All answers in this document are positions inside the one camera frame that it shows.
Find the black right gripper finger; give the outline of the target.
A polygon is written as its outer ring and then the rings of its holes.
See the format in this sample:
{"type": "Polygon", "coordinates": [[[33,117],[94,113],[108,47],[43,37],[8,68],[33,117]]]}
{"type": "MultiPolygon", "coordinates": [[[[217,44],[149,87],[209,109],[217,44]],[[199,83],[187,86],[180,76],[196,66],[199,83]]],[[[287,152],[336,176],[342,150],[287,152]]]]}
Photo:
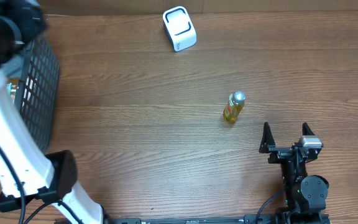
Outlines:
{"type": "Polygon", "coordinates": [[[267,154],[273,148],[275,148],[275,141],[269,123],[265,122],[263,128],[263,136],[259,147],[259,152],[263,154],[267,154]]]}
{"type": "Polygon", "coordinates": [[[308,123],[302,124],[302,133],[304,136],[314,136],[314,132],[312,132],[311,128],[308,126],[308,123]]]}

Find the yellow oil bottle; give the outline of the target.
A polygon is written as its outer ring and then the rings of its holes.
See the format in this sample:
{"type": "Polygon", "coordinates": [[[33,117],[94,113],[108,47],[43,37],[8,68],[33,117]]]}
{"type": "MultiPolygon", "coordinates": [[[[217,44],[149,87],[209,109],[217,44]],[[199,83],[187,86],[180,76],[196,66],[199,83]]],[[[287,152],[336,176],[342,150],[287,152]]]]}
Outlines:
{"type": "Polygon", "coordinates": [[[237,90],[229,95],[228,102],[223,110],[223,118],[227,123],[234,124],[245,105],[246,95],[237,90]]]}

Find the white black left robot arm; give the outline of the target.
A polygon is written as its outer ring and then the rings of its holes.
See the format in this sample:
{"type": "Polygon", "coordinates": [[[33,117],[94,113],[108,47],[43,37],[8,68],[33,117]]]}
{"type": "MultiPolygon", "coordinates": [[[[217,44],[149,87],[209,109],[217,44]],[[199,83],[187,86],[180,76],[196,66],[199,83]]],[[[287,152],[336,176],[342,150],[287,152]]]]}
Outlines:
{"type": "Polygon", "coordinates": [[[36,1],[0,1],[0,212],[31,216],[32,200],[53,205],[67,223],[110,223],[78,181],[73,154],[44,154],[50,137],[58,62],[39,45],[47,23],[36,1]]]}

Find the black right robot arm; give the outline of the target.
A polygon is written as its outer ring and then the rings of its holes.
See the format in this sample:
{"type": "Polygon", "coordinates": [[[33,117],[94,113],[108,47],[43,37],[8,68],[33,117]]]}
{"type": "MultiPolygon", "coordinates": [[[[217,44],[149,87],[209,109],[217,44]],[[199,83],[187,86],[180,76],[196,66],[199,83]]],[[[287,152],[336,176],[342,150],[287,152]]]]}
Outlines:
{"type": "Polygon", "coordinates": [[[259,152],[268,154],[268,163],[279,164],[283,189],[271,196],[255,216],[258,223],[263,209],[277,197],[284,195],[286,207],[276,209],[264,223],[329,223],[326,209],[329,182],[320,175],[308,175],[306,164],[317,160],[323,143],[307,123],[302,124],[302,136],[290,147],[277,147],[268,122],[264,123],[259,152]]]}

